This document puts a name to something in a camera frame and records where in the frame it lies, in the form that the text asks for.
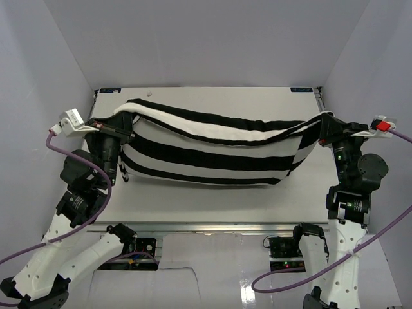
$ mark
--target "black and white striped fabric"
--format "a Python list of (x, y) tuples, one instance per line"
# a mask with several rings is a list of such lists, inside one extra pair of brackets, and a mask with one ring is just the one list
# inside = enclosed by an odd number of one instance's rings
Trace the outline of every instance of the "black and white striped fabric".
[(321, 114), (308, 121), (229, 118), (128, 100), (115, 113), (135, 115), (133, 141), (122, 148), (128, 173), (208, 185), (274, 185), (315, 147)]

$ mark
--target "black wire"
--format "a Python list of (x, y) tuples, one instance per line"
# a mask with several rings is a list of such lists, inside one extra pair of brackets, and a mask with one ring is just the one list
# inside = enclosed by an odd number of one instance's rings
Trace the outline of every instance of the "black wire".
[(263, 241), (262, 241), (262, 246), (263, 246), (263, 248), (266, 248), (266, 249), (269, 249), (270, 247), (265, 247), (265, 240), (267, 239), (267, 238), (269, 238), (269, 237), (279, 237), (279, 236), (277, 236), (277, 235), (268, 235), (268, 236), (266, 236), (265, 238), (263, 238)]

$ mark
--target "gray wall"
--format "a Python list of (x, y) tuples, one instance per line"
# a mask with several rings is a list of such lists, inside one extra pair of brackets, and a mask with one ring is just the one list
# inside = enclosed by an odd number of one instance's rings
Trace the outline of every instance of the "gray wall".
[(369, 0), (45, 0), (93, 89), (320, 86)]
[[(326, 105), (339, 118), (369, 123), (374, 115), (398, 119), (398, 130), (412, 136), (412, 1), (374, 0), (333, 68)], [(370, 140), (365, 152), (389, 165), (373, 194), (371, 226), (378, 231), (412, 204), (412, 145), (397, 137)], [(405, 308), (412, 308), (412, 216), (381, 240)]]
[[(42, 0), (0, 0), (0, 68), (3, 258), (40, 242), (50, 224), (64, 190), (64, 158), (47, 151), (48, 128), (69, 108), (87, 116), (93, 92)], [(74, 149), (80, 141), (53, 142)], [(0, 278), (16, 274), (30, 256), (1, 266)]]

